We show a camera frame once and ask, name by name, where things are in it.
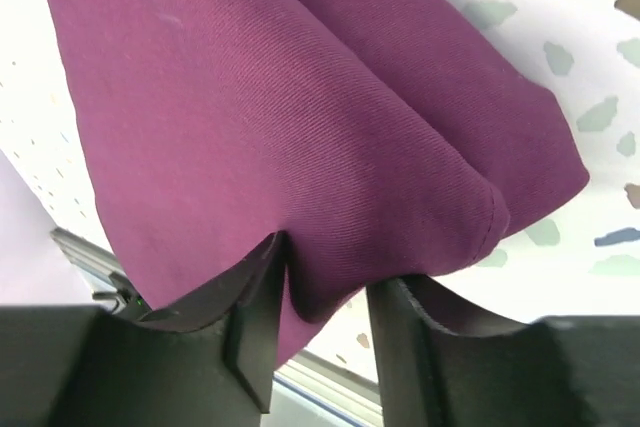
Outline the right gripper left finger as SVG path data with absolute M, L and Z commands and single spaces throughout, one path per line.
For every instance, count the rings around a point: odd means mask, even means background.
M 5 426 L 257 426 L 276 369 L 287 237 L 139 319 L 89 306 L 1 311 Z

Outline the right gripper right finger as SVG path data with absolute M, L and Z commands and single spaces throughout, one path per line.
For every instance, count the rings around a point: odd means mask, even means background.
M 495 314 L 420 275 L 367 300 L 388 426 L 584 427 L 639 422 L 639 320 Z

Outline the purple surgical cloth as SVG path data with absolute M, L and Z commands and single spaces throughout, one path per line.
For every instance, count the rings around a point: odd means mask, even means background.
M 575 197 L 554 95 L 446 0 L 48 0 L 103 230 L 161 307 L 290 236 L 278 359 Z

